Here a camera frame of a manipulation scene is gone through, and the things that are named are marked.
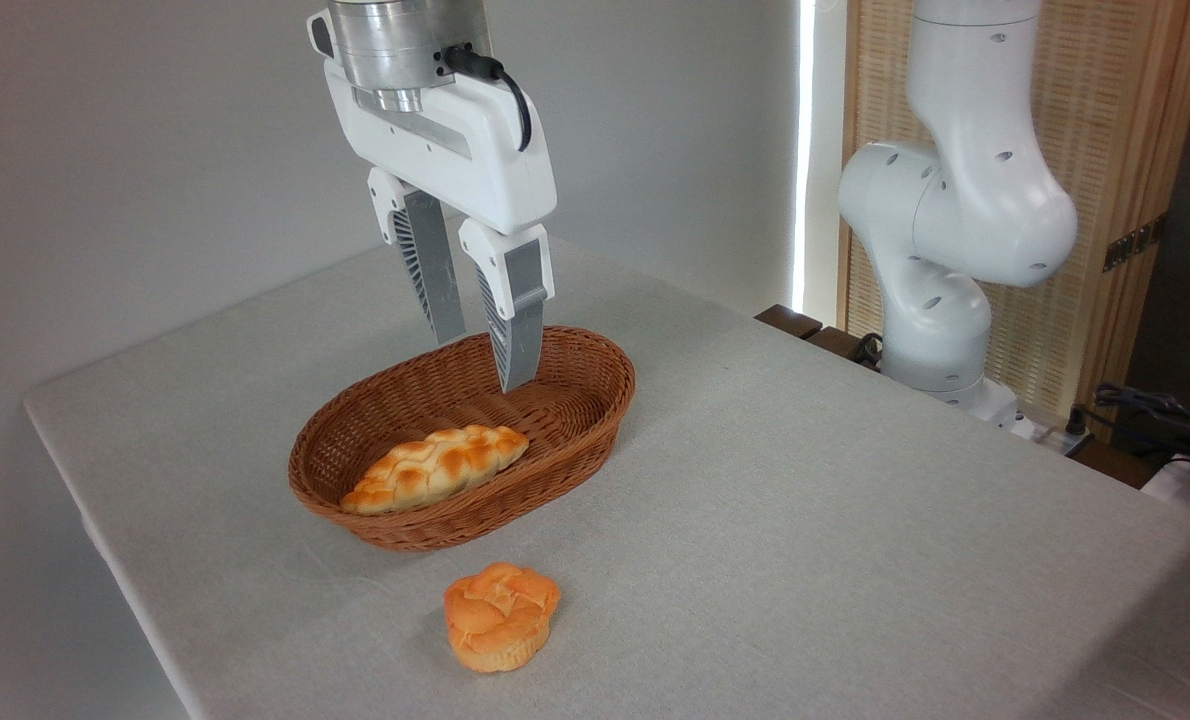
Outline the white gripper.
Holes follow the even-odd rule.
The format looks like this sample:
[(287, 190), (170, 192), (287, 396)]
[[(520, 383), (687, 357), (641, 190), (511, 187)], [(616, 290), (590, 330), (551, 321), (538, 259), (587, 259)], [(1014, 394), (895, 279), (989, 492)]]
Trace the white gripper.
[(349, 145), (375, 167), (368, 188), (380, 231), (397, 246), (436, 342), (466, 333), (443, 201), (472, 217), (459, 240), (480, 274), (502, 392), (536, 378), (544, 303), (555, 296), (549, 232), (537, 223), (557, 208), (539, 120), (519, 151), (516, 98), (503, 84), (462, 76), (425, 88), (422, 109), (406, 113), (381, 109), (333, 60), (324, 73)]

